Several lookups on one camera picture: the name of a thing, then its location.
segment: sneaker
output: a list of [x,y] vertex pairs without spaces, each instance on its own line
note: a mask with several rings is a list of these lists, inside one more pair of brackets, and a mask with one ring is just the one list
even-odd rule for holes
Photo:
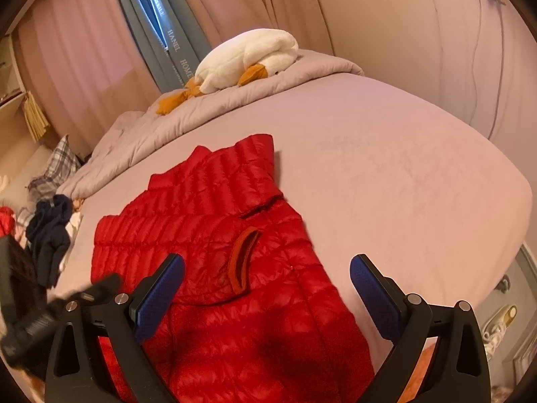
[[515,305],[504,306],[496,312],[491,319],[483,326],[481,332],[483,336],[483,344],[487,353],[487,361],[490,362],[496,349],[500,345],[507,327],[511,325],[517,316],[517,307]]

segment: plaid pillow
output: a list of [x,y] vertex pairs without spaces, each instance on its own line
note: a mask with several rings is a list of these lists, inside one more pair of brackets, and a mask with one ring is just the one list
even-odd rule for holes
[[15,225],[17,227],[20,227],[20,229],[26,231],[26,227],[28,227],[28,224],[30,224],[31,219],[35,214],[35,211],[31,211],[27,207],[23,207],[17,214],[17,218],[15,219]]
[[35,203],[52,199],[60,185],[80,166],[79,159],[69,147],[68,135],[66,135],[52,152],[45,172],[32,179],[28,185],[30,199]]

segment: shelf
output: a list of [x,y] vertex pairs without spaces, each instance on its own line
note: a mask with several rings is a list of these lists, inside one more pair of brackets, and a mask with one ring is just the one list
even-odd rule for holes
[[5,63],[0,68],[0,92],[3,91],[0,96],[17,88],[24,92],[25,88],[17,68],[11,36],[0,38],[0,62]]
[[17,113],[17,110],[19,110],[19,106],[24,100],[24,97],[25,94],[21,92],[19,95],[0,106],[0,125],[6,121],[9,121],[15,116],[15,113]]

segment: duck plush toy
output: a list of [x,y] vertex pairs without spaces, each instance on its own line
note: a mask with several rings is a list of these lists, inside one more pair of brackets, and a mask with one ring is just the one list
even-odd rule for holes
[[271,77],[296,61],[298,49],[294,36],[283,30],[241,33],[211,51],[186,83],[186,90],[163,98],[156,112],[167,115],[191,97]]

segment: dark blue cloth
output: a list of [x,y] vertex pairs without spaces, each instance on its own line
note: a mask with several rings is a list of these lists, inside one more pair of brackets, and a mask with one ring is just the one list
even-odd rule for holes
[[26,228],[37,283],[45,288],[56,286],[60,263],[71,245],[65,229],[71,215],[71,200],[58,194],[53,197],[52,204],[50,201],[37,203],[36,214]]

